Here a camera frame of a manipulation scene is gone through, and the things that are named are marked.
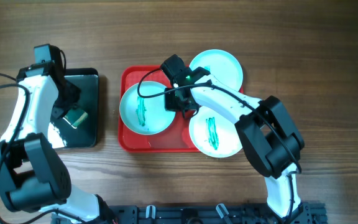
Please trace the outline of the green yellow sponge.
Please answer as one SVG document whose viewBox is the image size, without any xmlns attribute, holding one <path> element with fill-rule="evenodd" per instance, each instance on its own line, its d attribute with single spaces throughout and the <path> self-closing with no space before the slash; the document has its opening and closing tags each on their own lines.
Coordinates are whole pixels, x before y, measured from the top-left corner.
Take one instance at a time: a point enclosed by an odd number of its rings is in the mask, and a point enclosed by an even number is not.
<svg viewBox="0 0 358 224">
<path fill-rule="evenodd" d="M 70 109 L 63 119 L 73 128 L 77 129 L 79 125 L 86 120 L 88 113 L 80 108 Z"/>
</svg>

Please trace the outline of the white plate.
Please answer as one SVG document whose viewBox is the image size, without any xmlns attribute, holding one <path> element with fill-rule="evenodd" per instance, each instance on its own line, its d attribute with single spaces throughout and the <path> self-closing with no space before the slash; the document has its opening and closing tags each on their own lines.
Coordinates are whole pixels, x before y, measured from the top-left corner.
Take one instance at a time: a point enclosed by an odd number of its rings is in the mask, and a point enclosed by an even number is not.
<svg viewBox="0 0 358 224">
<path fill-rule="evenodd" d="M 239 61 L 229 52 L 219 49 L 205 50 L 191 62 L 192 70 L 203 67 L 210 71 L 221 83 L 239 91 L 242 88 L 244 73 Z"/>
<path fill-rule="evenodd" d="M 153 135 L 167 129 L 176 112 L 165 109 L 164 96 L 142 98 L 138 95 L 138 83 L 132 85 L 121 98 L 119 112 L 125 126 L 141 135 Z"/>
<path fill-rule="evenodd" d="M 235 126 L 210 108 L 201 107 L 188 129 L 192 143 L 207 156 L 231 157 L 242 149 Z"/>
</svg>

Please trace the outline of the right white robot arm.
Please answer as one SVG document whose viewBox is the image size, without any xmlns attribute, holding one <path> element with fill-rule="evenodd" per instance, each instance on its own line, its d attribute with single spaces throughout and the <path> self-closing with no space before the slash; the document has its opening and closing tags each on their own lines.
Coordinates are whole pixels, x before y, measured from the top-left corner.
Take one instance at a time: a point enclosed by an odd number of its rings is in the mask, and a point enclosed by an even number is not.
<svg viewBox="0 0 358 224">
<path fill-rule="evenodd" d="M 295 176 L 302 172 L 299 160 L 305 142 L 278 98 L 247 96 L 212 75 L 167 88 L 164 95 L 180 100 L 191 98 L 231 122 L 247 160 L 265 178 L 267 205 L 285 221 L 292 218 L 301 202 Z"/>
</svg>

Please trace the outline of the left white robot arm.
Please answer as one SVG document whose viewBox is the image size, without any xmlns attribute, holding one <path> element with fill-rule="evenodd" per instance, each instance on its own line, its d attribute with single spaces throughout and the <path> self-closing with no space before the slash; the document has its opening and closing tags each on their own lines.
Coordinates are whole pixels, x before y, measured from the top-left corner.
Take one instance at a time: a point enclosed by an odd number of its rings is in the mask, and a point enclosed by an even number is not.
<svg viewBox="0 0 358 224">
<path fill-rule="evenodd" d="M 19 70 L 11 122 L 0 139 L 0 198 L 10 212 L 54 213 L 72 223 L 115 223 L 106 202 L 71 184 L 65 164 L 47 139 L 55 106 L 70 107 L 77 87 L 61 67 L 44 62 Z"/>
</svg>

